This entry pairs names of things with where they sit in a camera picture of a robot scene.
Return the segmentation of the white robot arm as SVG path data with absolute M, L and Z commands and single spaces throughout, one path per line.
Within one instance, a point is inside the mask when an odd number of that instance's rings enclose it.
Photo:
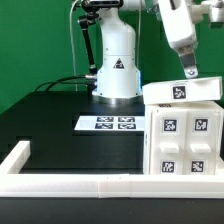
M 198 76 L 191 16 L 191 0 L 123 0 L 121 10 L 155 10 L 161 16 L 169 46 L 178 53 L 186 78 Z M 135 64 L 134 29 L 120 20 L 118 9 L 100 8 L 103 64 L 97 73 L 93 98 L 104 103 L 128 104 L 142 99 L 141 74 Z

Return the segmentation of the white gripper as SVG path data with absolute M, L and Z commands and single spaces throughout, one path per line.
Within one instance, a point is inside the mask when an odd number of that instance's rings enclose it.
M 169 46 L 178 51 L 185 77 L 198 76 L 194 49 L 196 31 L 186 0 L 158 0 L 159 10 Z

